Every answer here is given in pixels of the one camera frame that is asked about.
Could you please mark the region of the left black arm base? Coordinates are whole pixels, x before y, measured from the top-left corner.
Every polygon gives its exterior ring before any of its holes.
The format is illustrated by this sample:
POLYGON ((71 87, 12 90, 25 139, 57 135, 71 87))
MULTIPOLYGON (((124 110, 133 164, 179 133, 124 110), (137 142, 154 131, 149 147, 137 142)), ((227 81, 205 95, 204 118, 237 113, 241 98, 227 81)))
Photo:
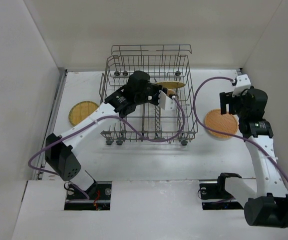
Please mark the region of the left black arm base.
POLYGON ((108 211, 111 207, 112 182, 97 181, 86 170, 78 174, 77 181, 64 184, 65 211, 108 211))

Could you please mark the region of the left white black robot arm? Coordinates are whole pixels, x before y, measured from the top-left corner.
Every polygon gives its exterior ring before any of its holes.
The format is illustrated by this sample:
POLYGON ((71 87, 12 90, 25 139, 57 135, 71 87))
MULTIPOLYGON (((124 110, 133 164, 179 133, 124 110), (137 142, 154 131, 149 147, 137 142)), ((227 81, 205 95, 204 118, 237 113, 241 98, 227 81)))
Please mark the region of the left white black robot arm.
POLYGON ((140 70, 130 75, 127 83, 109 95, 88 117, 59 136, 46 139, 45 160, 65 182, 72 182, 87 191, 94 180, 77 160, 79 153, 106 128, 116 124, 144 104, 174 110, 174 96, 140 70))

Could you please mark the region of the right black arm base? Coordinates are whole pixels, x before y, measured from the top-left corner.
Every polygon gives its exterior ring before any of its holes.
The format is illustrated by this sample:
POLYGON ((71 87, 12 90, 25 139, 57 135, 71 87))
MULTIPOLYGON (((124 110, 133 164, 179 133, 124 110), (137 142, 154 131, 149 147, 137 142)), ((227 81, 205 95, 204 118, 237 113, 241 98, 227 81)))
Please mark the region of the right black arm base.
POLYGON ((244 208, 236 199, 225 190, 227 178, 242 178, 237 173, 221 173, 216 180, 202 180, 197 191, 198 198, 202 201, 202 210, 243 210, 244 208))

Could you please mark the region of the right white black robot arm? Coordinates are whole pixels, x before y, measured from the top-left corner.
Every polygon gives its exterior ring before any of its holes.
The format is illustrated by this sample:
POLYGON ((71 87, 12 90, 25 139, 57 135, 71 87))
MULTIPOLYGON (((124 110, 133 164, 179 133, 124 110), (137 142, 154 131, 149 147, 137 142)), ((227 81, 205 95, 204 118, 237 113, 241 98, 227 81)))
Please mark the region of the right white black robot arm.
POLYGON ((239 118, 240 137, 250 153, 257 190, 248 187, 236 173, 222 173, 224 188, 243 207, 250 226, 288 228, 287 180, 275 160, 271 124, 264 119, 268 101, 266 92, 254 87, 240 93, 220 93, 221 114, 239 118))

